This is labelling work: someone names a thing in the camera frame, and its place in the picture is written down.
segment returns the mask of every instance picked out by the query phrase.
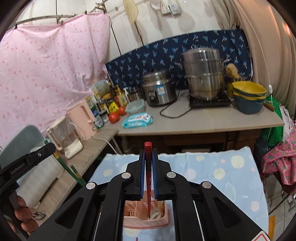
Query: pink patterned cloth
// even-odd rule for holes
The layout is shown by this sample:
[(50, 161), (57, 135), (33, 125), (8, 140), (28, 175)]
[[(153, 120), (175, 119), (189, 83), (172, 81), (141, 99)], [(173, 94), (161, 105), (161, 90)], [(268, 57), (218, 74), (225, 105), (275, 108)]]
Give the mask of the pink patterned cloth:
[(0, 145), (26, 125), (45, 132), (107, 76), (107, 14), (75, 16), (62, 25), (22, 25), (0, 42)]
[(277, 145), (263, 157), (263, 173), (279, 171), (283, 184), (296, 183), (296, 125), (288, 139)]

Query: red chopstick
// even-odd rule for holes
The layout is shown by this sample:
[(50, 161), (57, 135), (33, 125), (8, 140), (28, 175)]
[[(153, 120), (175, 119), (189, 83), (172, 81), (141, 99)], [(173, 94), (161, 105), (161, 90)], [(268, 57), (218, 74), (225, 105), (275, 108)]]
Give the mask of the red chopstick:
[(148, 217), (151, 213), (151, 171), (152, 171), (152, 142), (145, 142), (145, 164), (146, 164), (146, 188)]

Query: tiled floor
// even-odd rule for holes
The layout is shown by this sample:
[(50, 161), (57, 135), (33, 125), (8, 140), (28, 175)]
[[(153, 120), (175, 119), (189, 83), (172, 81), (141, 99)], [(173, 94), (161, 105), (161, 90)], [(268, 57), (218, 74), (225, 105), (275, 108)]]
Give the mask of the tiled floor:
[[(266, 191), (266, 200), (268, 211), (273, 210), (283, 199), (281, 196), (281, 185), (277, 181), (274, 175), (267, 178), (264, 186)], [(282, 234), (283, 230), (288, 226), (296, 211), (289, 212), (289, 204), (285, 200), (270, 216), (276, 216), (276, 226), (274, 230), (273, 241), (276, 241)]]

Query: pink basket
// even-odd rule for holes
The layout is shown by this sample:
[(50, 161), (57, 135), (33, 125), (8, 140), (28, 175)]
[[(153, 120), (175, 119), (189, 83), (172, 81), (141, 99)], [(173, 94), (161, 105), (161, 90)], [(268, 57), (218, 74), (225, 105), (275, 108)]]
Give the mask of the pink basket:
[[(157, 208), (157, 200), (151, 201), (151, 211)], [(126, 201), (124, 208), (123, 226), (129, 229), (157, 229), (170, 224), (169, 211), (164, 202), (164, 215), (162, 218), (148, 220), (147, 192), (144, 191), (141, 201)]]

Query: electrical outlet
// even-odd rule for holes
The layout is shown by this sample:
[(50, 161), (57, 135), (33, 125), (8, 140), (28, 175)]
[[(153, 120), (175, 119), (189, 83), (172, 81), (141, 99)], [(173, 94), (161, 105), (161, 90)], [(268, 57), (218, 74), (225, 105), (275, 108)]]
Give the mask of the electrical outlet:
[(164, 6), (160, 9), (160, 12), (162, 15), (165, 15), (165, 14), (169, 14), (170, 13), (170, 8), (168, 6)]
[(170, 4), (168, 7), (173, 16), (181, 14), (181, 10), (176, 4)]

